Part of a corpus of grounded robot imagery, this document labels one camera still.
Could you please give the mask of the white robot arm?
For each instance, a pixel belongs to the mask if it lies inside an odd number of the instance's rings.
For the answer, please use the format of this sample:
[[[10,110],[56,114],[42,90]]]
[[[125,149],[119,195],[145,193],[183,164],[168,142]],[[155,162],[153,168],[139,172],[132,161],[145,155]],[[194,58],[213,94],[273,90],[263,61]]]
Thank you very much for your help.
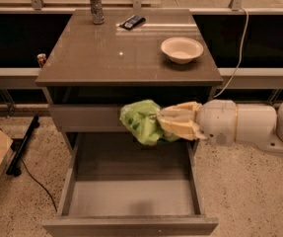
[[[157,120],[164,131],[183,139],[220,146],[246,144],[283,157],[283,103],[275,109],[231,100],[187,102],[162,109]]]

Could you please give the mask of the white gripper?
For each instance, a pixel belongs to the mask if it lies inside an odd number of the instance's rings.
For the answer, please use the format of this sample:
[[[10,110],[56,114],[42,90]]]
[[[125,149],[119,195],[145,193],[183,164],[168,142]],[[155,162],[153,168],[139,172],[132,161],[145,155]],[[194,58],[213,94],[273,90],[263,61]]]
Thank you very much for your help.
[[[158,122],[164,131],[183,139],[207,138],[211,145],[231,146],[236,133],[237,105],[226,100],[212,100],[203,106],[197,102],[181,103],[161,109]]]

